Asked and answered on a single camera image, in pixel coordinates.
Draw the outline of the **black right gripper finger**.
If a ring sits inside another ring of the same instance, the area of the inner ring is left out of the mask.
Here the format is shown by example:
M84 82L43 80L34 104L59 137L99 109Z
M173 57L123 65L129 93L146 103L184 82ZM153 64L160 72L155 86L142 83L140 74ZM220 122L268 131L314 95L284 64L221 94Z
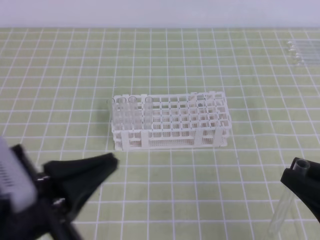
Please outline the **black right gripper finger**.
M293 169L286 168L281 182L291 190L320 221L320 175L310 170L306 176Z
M319 198L320 197L320 164L306 160L310 164L305 176L293 170L293 166L298 157L295 157L292 165L291 186L292 191L299 198Z

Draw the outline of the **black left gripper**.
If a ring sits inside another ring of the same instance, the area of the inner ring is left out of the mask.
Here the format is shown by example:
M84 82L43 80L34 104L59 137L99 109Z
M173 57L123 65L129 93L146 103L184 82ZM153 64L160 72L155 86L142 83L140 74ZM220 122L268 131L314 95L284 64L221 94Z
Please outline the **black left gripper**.
M36 240L49 233L55 240L78 240L72 224L87 200L118 168L118 159L107 153L86 159L50 161L37 173L21 145L8 149L36 190L36 202L14 212L8 197L0 198L0 238Z

